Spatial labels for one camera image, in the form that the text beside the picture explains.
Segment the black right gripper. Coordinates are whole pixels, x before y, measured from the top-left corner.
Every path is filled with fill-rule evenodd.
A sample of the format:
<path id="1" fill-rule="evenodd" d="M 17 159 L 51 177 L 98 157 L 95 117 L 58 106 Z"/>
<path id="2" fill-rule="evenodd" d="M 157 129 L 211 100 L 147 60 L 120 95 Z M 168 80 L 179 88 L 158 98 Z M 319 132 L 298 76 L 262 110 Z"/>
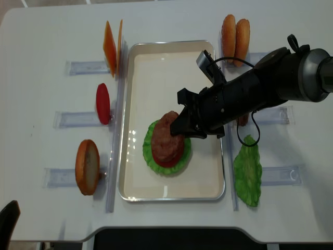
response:
<path id="1" fill-rule="evenodd" d="M 225 124 L 263 105 L 263 84 L 253 72 L 247 72 L 225 84 L 206 87 L 198 94 L 183 88 L 177 93 L 177 101 L 184 109 L 171 123 L 171 135 L 221 138 Z"/>

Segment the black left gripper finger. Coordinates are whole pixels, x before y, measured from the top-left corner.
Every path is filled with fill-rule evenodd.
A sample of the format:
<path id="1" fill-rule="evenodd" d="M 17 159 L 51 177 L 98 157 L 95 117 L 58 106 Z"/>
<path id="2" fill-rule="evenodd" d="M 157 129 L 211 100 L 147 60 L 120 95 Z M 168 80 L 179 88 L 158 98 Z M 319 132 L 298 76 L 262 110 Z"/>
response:
<path id="1" fill-rule="evenodd" d="M 11 201 L 2 210 L 0 214 L 0 245 L 1 250 L 9 248 L 10 239 L 18 218 L 20 216 L 20 208 L 18 201 Z"/>

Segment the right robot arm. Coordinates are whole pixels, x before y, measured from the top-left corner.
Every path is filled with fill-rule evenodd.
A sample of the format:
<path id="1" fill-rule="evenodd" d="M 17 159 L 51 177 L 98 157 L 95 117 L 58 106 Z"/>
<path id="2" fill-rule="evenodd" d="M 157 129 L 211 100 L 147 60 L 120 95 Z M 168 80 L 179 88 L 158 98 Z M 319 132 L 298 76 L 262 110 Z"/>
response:
<path id="1" fill-rule="evenodd" d="M 178 91 L 177 101 L 184 109 L 171 123 L 171 135 L 221 138 L 225 124 L 252 111 L 286 101 L 324 100 L 332 92 L 332 57 L 323 49 L 299 46 L 292 34 L 288 43 L 293 53 L 286 47 L 276 49 L 231 81 L 226 81 L 210 54 L 202 51 L 197 65 L 213 85 L 199 93 Z"/>

